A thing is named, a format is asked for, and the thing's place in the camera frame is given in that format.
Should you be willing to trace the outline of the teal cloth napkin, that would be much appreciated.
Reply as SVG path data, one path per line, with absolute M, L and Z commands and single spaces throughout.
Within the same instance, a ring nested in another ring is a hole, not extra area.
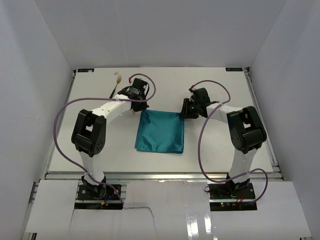
M 178 112 L 144 110 L 134 147 L 140 152 L 182 154 L 184 129 L 184 120 Z

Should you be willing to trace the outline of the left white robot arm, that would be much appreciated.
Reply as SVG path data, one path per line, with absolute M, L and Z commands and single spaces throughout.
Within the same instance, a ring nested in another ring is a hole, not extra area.
M 71 142 L 79 152 L 86 169 L 81 181 L 94 198 L 102 198 L 107 191 L 107 186 L 104 185 L 106 177 L 99 157 L 106 143 L 107 124 L 124 112 L 146 110 L 149 107 L 146 102 L 149 88 L 146 81 L 135 78 L 133 83 L 121 89 L 112 101 L 93 110 L 83 109 L 78 113 Z

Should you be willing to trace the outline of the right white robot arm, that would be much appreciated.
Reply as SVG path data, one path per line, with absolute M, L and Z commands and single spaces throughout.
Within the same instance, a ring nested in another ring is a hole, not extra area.
M 202 87 L 189 89 L 190 98 L 183 100 L 180 117 L 182 119 L 197 119 L 204 117 L 205 122 L 201 128 L 198 144 L 198 164 L 205 178 L 213 183 L 205 173 L 201 161 L 201 143 L 205 127 L 210 119 L 217 120 L 228 125 L 231 143 L 234 147 L 234 155 L 231 168 L 222 184 L 230 194 L 237 194 L 240 190 L 249 186 L 253 159 L 267 140 L 267 133 L 254 106 L 233 107 L 226 102 L 211 101 L 207 90 Z

